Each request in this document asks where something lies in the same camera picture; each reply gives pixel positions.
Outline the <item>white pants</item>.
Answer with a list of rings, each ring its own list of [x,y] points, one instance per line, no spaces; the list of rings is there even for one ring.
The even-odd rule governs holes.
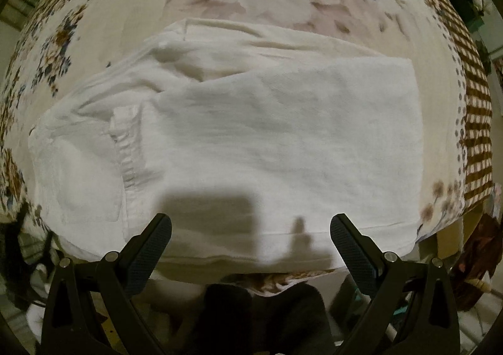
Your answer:
[[[158,274],[193,283],[340,268],[339,213],[383,250],[417,237],[413,64],[331,37],[186,19],[79,82],[28,146],[43,220],[87,260],[157,213]]]

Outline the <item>teal white drying rack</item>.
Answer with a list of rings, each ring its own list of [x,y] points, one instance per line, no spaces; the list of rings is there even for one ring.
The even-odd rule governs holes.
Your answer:
[[[339,347],[339,354],[461,354],[460,322],[448,277],[383,287]]]

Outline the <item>floral checkered bed blanket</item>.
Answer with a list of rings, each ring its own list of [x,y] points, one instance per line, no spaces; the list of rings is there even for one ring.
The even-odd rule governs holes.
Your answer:
[[[28,146],[32,129],[79,82],[131,56],[148,39],[186,19],[275,26],[410,60],[423,123],[414,244],[490,195],[489,85],[475,44],[448,0],[41,0],[20,33],[1,85],[4,219],[13,219],[26,206],[27,231],[39,237],[54,232],[34,200]],[[61,247],[74,255],[57,237]],[[256,291],[275,295],[297,280],[334,270],[253,272],[208,283],[225,281],[251,288],[252,279],[258,278]]]

